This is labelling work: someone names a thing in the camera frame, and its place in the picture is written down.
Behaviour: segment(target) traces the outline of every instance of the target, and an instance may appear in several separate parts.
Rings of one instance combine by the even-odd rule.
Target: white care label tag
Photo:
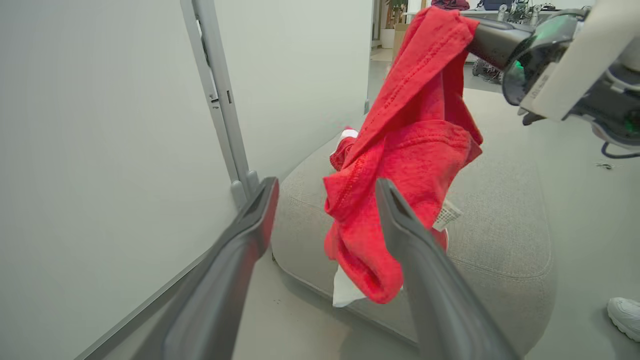
[[[536,109],[533,108],[533,100],[536,99],[538,94],[540,94],[540,91],[542,90],[542,88],[545,87],[547,80],[549,80],[549,77],[551,77],[551,74],[556,69],[556,65],[558,64],[549,63],[549,65],[547,65],[547,68],[542,72],[542,75],[540,75],[538,80],[536,80],[536,83],[533,84],[533,86],[531,87],[531,90],[527,93],[527,95],[525,95],[524,99],[522,99],[522,101],[520,102],[521,108],[525,108],[533,113],[536,113]]]
[[[449,200],[444,199],[442,209],[440,209],[440,213],[433,223],[432,228],[436,231],[443,231],[448,224],[451,224],[451,222],[460,216],[462,216],[462,211],[453,206]]]

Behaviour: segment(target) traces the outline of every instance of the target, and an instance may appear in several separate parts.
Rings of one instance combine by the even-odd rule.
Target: black cable
[[[638,158],[640,157],[640,152],[634,152],[633,154],[624,154],[624,155],[615,155],[615,154],[609,154],[607,152],[607,148],[609,147],[609,143],[605,142],[602,145],[602,154],[606,157],[608,157],[609,159],[631,159],[631,158]]]

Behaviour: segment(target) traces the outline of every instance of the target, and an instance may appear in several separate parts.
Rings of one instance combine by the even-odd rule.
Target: shoe sole
[[[638,338],[633,337],[632,336],[632,331],[627,329],[627,327],[622,325],[613,316],[611,316],[611,313],[609,312],[608,309],[607,309],[607,314],[609,315],[609,318],[611,319],[611,322],[613,323],[613,325],[615,325],[618,328],[618,330],[620,330],[620,332],[622,332],[624,335],[627,335],[628,338],[630,338],[631,340],[635,341],[636,343],[640,343],[640,336]]]

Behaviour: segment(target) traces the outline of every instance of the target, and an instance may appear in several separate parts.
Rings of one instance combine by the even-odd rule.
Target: potted plant
[[[400,22],[402,13],[406,11],[409,0],[387,0],[387,23],[380,32],[380,42],[383,49],[392,49],[394,46],[394,26]]]

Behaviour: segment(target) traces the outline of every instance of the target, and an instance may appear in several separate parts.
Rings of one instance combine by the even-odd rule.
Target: cardboard box
[[[402,40],[404,40],[404,34],[406,33],[406,30],[408,28],[409,28],[409,24],[396,24],[396,33],[394,37],[394,51],[393,51],[393,58],[391,59],[391,61],[394,61],[396,59],[396,56],[398,55],[398,51],[400,51],[400,47],[402,46]]]

